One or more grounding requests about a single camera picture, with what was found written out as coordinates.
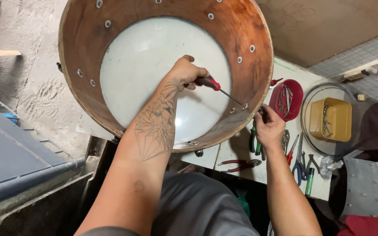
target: concrete floor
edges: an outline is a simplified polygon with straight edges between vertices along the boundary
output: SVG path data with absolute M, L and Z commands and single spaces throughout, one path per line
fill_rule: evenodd
M 22 57 L 0 57 L 0 99 L 75 158 L 84 157 L 89 135 L 77 132 L 84 112 L 58 70 L 58 28 L 67 0 L 3 0 L 0 50 Z

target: yellow container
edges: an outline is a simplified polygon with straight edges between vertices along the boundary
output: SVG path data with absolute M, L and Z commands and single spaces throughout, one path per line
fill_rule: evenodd
M 323 108 L 329 105 L 325 120 L 328 130 L 323 130 Z M 352 106 L 349 102 L 331 97 L 312 103 L 310 113 L 310 134 L 318 139 L 348 142 L 351 138 Z

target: hand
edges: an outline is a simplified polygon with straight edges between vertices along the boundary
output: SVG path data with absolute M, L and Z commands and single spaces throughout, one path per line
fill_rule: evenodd
M 257 112 L 255 115 L 256 138 L 266 149 L 281 149 L 281 138 L 284 134 L 285 121 L 270 108 L 270 106 L 262 104 L 265 107 L 263 114 Z
M 194 90 L 195 79 L 198 77 L 207 77 L 210 73 L 207 69 L 202 67 L 197 67 L 191 62 L 194 62 L 195 58 L 189 55 L 184 55 L 179 58 L 174 66 L 171 68 L 169 73 L 167 73 L 165 78 L 175 78 L 179 81 L 180 87 L 179 90 L 183 90 L 184 87 Z

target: geometric tattoo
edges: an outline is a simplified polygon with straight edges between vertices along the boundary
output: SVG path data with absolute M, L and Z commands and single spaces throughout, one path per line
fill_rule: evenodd
M 160 98 L 148 105 L 135 121 L 135 135 L 142 161 L 173 148 L 179 85 L 175 78 L 168 82 L 161 91 Z

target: red container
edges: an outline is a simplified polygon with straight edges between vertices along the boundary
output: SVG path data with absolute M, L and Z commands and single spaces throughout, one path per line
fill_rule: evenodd
M 285 94 L 285 88 L 282 87 L 282 85 L 287 86 L 293 93 L 293 98 L 291 101 L 291 107 L 290 107 L 290 114 L 288 114 L 286 117 L 284 117 L 284 113 L 282 111 L 279 111 L 279 106 L 278 106 L 278 99 L 279 99 L 279 93 L 283 89 L 284 94 Z M 272 95 L 270 97 L 270 102 L 269 106 L 272 107 L 273 110 L 276 111 L 276 113 L 284 120 L 284 121 L 291 121 L 294 120 L 301 108 L 301 103 L 303 101 L 303 88 L 301 85 L 293 80 L 293 79 L 287 79 L 283 81 L 282 83 L 278 84 L 272 91 Z M 285 97 L 282 97 L 281 102 L 287 105 L 287 100 Z

